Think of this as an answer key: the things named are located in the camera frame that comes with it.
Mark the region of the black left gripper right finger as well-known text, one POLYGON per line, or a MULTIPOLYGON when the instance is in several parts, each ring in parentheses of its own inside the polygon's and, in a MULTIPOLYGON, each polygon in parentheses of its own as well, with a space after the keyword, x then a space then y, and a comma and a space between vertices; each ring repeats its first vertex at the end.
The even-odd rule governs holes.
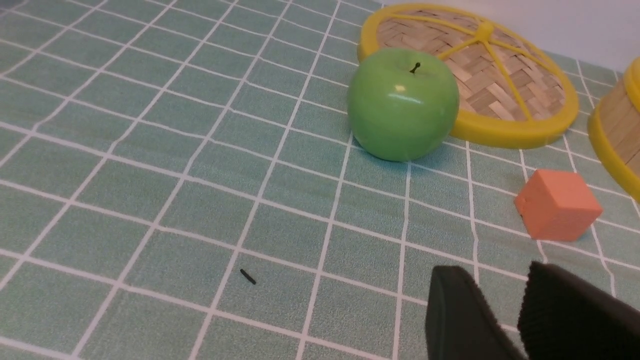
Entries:
POLYGON ((531 360, 637 360, 640 313, 572 272, 530 264, 518 331, 531 360))

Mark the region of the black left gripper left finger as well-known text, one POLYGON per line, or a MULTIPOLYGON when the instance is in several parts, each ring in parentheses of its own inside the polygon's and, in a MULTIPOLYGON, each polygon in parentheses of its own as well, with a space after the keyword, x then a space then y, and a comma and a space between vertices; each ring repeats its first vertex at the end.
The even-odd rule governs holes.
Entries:
POLYGON ((524 360, 466 269, 437 265, 430 274, 425 342, 430 360, 524 360))

